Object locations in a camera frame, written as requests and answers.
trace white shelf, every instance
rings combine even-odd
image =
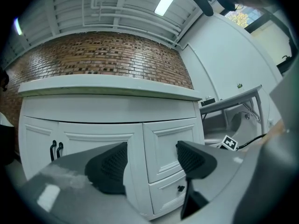
[[[25,96],[57,94],[101,94],[200,101],[200,92],[156,81],[111,75],[68,75],[22,83]]]

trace cabinet handle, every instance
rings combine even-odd
[[[185,186],[178,186],[178,191],[182,192],[185,189]]]
[[[59,143],[59,147],[56,150],[57,158],[60,158],[60,150],[64,148],[64,144],[62,142]]]
[[[53,140],[53,144],[50,147],[50,156],[51,156],[51,161],[54,161],[54,154],[53,154],[53,148],[57,146],[57,143],[55,140]]]

